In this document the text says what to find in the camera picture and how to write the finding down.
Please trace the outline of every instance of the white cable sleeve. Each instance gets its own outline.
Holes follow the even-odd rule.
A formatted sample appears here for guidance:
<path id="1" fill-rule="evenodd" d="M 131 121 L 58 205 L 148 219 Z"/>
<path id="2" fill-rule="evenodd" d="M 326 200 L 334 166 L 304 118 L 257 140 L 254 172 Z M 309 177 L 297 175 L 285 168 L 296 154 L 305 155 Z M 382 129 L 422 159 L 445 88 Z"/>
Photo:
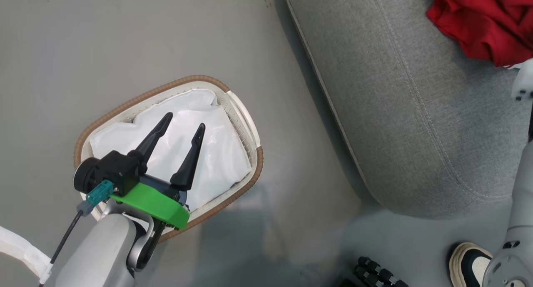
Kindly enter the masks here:
<path id="1" fill-rule="evenodd" d="M 50 276 L 50 258 L 26 239 L 3 227 L 0 227 L 0 252 L 22 261 L 40 279 L 46 281 Z"/>

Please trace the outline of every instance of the white plastic bag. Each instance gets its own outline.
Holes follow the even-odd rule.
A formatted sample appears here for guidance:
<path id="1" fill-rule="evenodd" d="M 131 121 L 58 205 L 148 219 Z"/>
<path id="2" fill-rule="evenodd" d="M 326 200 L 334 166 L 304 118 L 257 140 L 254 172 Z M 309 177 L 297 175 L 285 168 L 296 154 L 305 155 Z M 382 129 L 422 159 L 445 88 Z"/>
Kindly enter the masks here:
<path id="1" fill-rule="evenodd" d="M 200 123 L 206 126 L 198 166 L 187 194 L 189 209 L 205 205 L 242 180 L 251 166 L 244 146 L 216 95 L 195 89 L 171 97 L 141 112 L 133 123 L 118 122 L 98 132 L 91 140 L 93 155 L 102 158 L 112 150 L 127 154 L 135 149 L 167 113 L 174 114 L 148 162 L 148 174 L 169 181 L 191 148 Z"/>

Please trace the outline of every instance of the sofa seam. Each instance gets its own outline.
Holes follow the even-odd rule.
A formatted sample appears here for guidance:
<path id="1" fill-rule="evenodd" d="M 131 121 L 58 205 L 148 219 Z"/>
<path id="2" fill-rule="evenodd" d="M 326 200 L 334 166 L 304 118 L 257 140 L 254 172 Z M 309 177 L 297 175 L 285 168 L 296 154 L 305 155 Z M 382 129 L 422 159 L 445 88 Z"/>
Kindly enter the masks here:
<path id="1" fill-rule="evenodd" d="M 432 120 L 431 120 L 431 118 L 429 116 L 428 109 L 426 108 L 425 103 L 424 103 L 424 101 L 423 101 L 423 99 L 422 99 L 422 97 L 420 95 L 419 90 L 418 90 L 418 87 L 416 86 L 416 82 L 415 82 L 415 80 L 413 78 L 413 75 L 411 74 L 411 71 L 409 70 L 409 66 L 407 65 L 407 61 L 405 61 L 405 57 L 403 56 L 403 51 L 402 51 L 400 45 L 398 44 L 398 40 L 397 40 L 396 35 L 394 33 L 394 29 L 390 25 L 390 21 L 388 20 L 388 16 L 386 15 L 386 12 L 385 12 L 385 10 L 383 8 L 383 4 L 382 4 L 381 0 L 377 0 L 377 2 L 379 3 L 379 7 L 376 5 L 375 2 L 374 2 L 374 6 L 379 12 L 381 12 L 381 15 L 383 16 L 383 19 L 381 20 L 381 22 L 382 22 L 383 25 L 384 25 L 383 20 L 386 22 L 386 27 L 388 28 L 388 31 L 390 31 L 390 33 L 392 35 L 392 38 L 394 38 L 394 44 L 396 46 L 394 47 L 392 45 L 392 42 L 391 42 L 390 38 L 388 37 L 388 35 L 385 35 L 385 37 L 387 38 L 387 41 L 388 41 L 389 45 L 392 48 L 392 52 L 393 52 L 394 57 L 396 59 L 396 63 L 398 63 L 398 65 L 402 68 L 402 76 L 404 77 L 404 79 L 405 79 L 405 81 L 407 83 L 407 86 L 409 88 L 409 92 L 411 93 L 411 97 L 413 98 L 413 101 L 415 102 L 415 106 L 417 108 L 417 111 L 418 111 L 418 113 L 420 114 L 420 116 L 422 118 L 421 122 L 424 124 L 424 127 L 426 128 L 426 131 L 428 132 L 428 135 L 430 136 L 431 142 L 433 143 L 434 148 L 437 150 L 438 157 L 440 158 L 440 160 L 442 162 L 442 165 L 445 166 L 445 169 L 446 169 L 448 175 L 450 175 L 452 178 L 457 179 L 459 181 L 459 183 L 461 183 L 461 184 L 459 184 L 455 180 L 452 180 L 452 181 L 461 190 L 464 190 L 464 188 L 461 188 L 461 185 L 462 185 L 462 186 L 466 187 L 468 190 L 470 190 L 470 192 L 473 192 L 475 196 L 486 197 L 486 198 L 502 198 L 502 199 L 507 198 L 508 196 L 510 196 L 510 194 L 499 195 L 499 196 L 489 196 L 489 195 L 480 194 L 480 193 L 476 192 L 475 190 L 473 190 L 472 188 L 470 188 L 463 181 L 463 179 L 461 179 L 461 177 L 459 176 L 459 174 L 457 173 L 457 171 L 453 167 L 453 163 L 451 162 L 448 154 L 446 153 L 446 149 L 444 148 L 444 145 L 442 144 L 440 137 L 438 137 L 438 133 L 436 132 L 436 129 L 435 129 L 434 125 L 433 125 L 433 122 L 432 122 Z M 412 86 L 413 88 L 411 88 L 411 84 L 409 84 L 409 80 L 407 78 L 407 75 L 411 79 L 411 82 L 413 84 L 413 86 Z"/>
<path id="2" fill-rule="evenodd" d="M 451 211 L 451 212 L 440 213 L 440 214 L 437 214 L 437 215 L 428 215 L 428 217 L 431 217 L 432 219 L 442 219 L 443 216 L 459 215 L 460 212 L 466 211 L 466 209 L 468 207 L 470 207 L 474 202 L 498 203 L 498 202 L 503 202 L 504 200 L 509 200 L 510 198 L 511 198 L 510 195 L 506 196 L 506 197 L 503 197 L 503 198 L 499 198 L 497 200 L 478 200 L 476 198 L 473 198 L 472 201 L 468 202 L 468 204 L 465 204 L 464 206 L 460 207 L 459 209 L 455 209 L 454 211 Z"/>
<path id="3" fill-rule="evenodd" d="M 346 145 L 348 146 L 348 150 L 350 151 L 350 156 L 352 156 L 352 159 L 354 160 L 355 164 L 356 164 L 356 167 L 357 167 L 357 170 L 359 171 L 359 174 L 361 175 L 361 178 L 363 180 L 363 184 L 365 184 L 365 187 L 367 190 L 369 190 L 369 192 L 372 194 L 372 192 L 370 191 L 371 189 L 368 188 L 368 183 L 367 183 L 367 180 L 365 178 L 365 175 L 362 171 L 362 168 L 361 166 L 359 165 L 359 162 L 356 158 L 356 154 L 354 153 L 354 149 L 352 148 L 352 145 L 348 139 L 348 136 L 346 135 L 346 132 L 344 130 L 344 127 L 342 125 L 342 122 L 341 122 L 341 119 L 339 118 L 339 115 L 337 114 L 337 110 L 335 109 L 335 105 L 333 105 L 333 101 L 331 100 L 331 97 L 329 96 L 329 93 L 327 91 L 327 88 L 326 88 L 326 84 L 324 83 L 324 80 L 322 79 L 322 75 L 320 74 L 320 71 L 318 70 L 318 66 L 316 65 L 316 62 L 314 61 L 314 58 L 313 58 L 313 54 L 311 53 L 311 49 L 309 48 L 309 45 L 307 43 L 307 40 L 305 39 L 305 34 L 303 32 L 303 30 L 301 29 L 301 26 L 299 25 L 299 22 L 298 22 L 298 19 L 296 17 L 296 13 L 294 12 L 293 10 L 293 7 L 291 5 L 291 0 L 286 0 L 287 2 L 287 6 L 289 8 L 289 11 L 291 12 L 291 16 L 292 16 L 292 19 L 296 25 L 296 28 L 299 32 L 299 35 L 301 36 L 301 41 L 303 42 L 304 44 L 304 49 L 305 49 L 305 52 L 307 54 L 307 56 L 309 57 L 309 60 L 311 61 L 311 64 L 313 65 L 313 69 L 314 69 L 314 72 L 318 78 L 318 81 L 320 82 L 320 87 L 322 89 L 322 91 L 324 92 L 324 95 L 326 96 L 326 99 L 328 100 L 328 103 L 329 103 L 329 108 L 331 109 L 331 112 L 333 112 L 333 115 L 335 116 L 335 120 L 337 120 L 337 124 L 339 125 L 339 129 L 341 130 L 341 134 L 342 134 L 342 137 L 344 139 L 344 142 L 346 143 Z"/>

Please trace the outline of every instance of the robotic arm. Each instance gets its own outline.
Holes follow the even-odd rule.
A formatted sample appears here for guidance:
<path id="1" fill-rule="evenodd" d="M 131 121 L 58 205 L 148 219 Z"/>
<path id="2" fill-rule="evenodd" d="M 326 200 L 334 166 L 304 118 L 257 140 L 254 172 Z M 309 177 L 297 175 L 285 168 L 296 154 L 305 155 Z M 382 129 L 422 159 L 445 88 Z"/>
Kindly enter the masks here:
<path id="1" fill-rule="evenodd" d="M 533 286 L 531 254 L 533 253 L 533 142 L 531 141 L 533 141 L 533 109 L 529 122 L 528 144 L 522 151 L 514 181 L 513 207 L 507 235 L 502 247 L 485 270 L 484 287 Z"/>
<path id="2" fill-rule="evenodd" d="M 205 125 L 198 127 L 189 153 L 170 182 L 146 174 L 148 160 L 172 116 L 167 113 L 127 155 L 112 151 L 101 160 L 88 158 L 78 166 L 74 188 L 87 197 L 78 206 L 77 218 L 91 213 L 102 200 L 107 200 L 107 206 L 59 273 L 57 287 L 133 287 L 135 273 L 148 264 L 165 227 L 185 228 L 189 220 L 187 191 L 192 187 Z M 145 221 L 148 229 L 136 219 Z"/>

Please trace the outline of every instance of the white robot part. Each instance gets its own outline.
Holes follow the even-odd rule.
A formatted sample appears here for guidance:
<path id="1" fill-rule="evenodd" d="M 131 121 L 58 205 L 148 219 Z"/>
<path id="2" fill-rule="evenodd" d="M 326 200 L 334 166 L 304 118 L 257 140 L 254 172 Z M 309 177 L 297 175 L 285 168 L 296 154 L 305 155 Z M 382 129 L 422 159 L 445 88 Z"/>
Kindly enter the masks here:
<path id="1" fill-rule="evenodd" d="M 517 101 L 533 99 L 533 59 L 522 63 L 513 83 L 511 97 Z"/>
<path id="2" fill-rule="evenodd" d="M 56 287 L 133 287 L 126 266 L 135 224 L 121 214 L 101 219 L 59 272 Z"/>
<path id="3" fill-rule="evenodd" d="M 483 278 L 484 287 L 533 286 L 533 143 L 528 143 L 513 189 L 513 208 L 505 241 Z"/>

